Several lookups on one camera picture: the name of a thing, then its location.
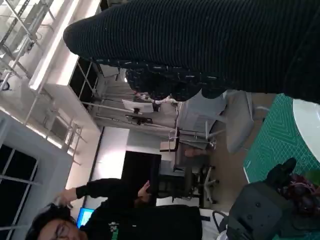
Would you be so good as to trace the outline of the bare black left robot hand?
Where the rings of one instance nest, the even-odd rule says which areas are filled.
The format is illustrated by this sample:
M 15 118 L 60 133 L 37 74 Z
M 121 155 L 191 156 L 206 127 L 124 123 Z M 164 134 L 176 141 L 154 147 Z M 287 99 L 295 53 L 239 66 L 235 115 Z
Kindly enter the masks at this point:
M 265 180 L 247 184 L 226 219 L 230 240 L 302 237 L 320 230 L 320 195 L 295 174 L 291 157 L 272 168 Z

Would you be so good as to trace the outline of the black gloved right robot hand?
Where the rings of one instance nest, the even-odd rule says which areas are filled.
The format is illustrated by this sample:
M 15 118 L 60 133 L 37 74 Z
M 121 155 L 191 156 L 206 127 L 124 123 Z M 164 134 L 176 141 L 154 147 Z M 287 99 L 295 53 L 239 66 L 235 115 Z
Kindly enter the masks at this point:
M 70 24 L 63 40 L 153 100 L 238 90 L 320 101 L 317 0 L 132 0 Z

